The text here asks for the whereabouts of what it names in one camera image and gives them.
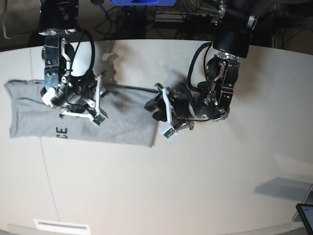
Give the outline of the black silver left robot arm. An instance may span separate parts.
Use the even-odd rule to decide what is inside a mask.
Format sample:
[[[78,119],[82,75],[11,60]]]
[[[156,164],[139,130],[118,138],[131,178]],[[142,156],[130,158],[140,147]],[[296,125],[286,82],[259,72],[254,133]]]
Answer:
[[[186,80],[173,88],[157,83],[158,95],[144,106],[155,120],[163,122],[170,130],[193,129],[196,122],[228,117],[239,76],[239,60],[248,55],[258,17],[240,10],[231,0],[219,0],[216,6],[214,39],[196,50]],[[209,52],[210,49],[217,52],[210,60],[204,59],[204,81],[194,86],[191,78],[197,58],[203,50]]]

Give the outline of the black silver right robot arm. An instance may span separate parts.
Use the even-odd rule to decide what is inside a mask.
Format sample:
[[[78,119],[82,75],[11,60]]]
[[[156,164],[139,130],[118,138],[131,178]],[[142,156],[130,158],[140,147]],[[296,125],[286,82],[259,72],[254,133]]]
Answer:
[[[78,26],[77,0],[41,1],[39,32],[44,36],[42,60],[44,87],[42,101],[52,108],[62,108],[61,116],[83,117],[101,121],[107,114],[100,108],[101,76],[95,75],[95,43],[91,34]],[[91,47],[90,64],[83,75],[73,75],[76,48],[68,41],[71,33],[87,36]]]

